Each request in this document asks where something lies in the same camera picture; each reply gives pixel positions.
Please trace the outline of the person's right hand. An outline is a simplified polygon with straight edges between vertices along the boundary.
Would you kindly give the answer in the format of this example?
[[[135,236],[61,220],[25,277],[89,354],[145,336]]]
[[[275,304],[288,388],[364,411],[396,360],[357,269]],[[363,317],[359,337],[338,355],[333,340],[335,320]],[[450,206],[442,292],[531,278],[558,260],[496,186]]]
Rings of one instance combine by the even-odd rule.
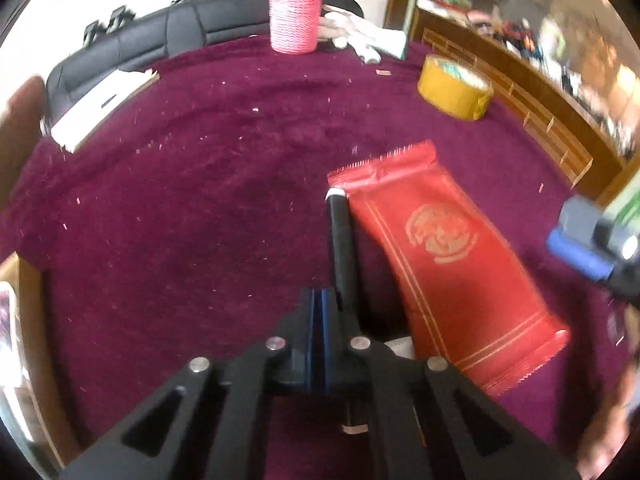
[[[630,420],[638,408],[639,363],[631,358],[580,440],[576,464],[580,478],[597,479],[610,466],[628,439]]]

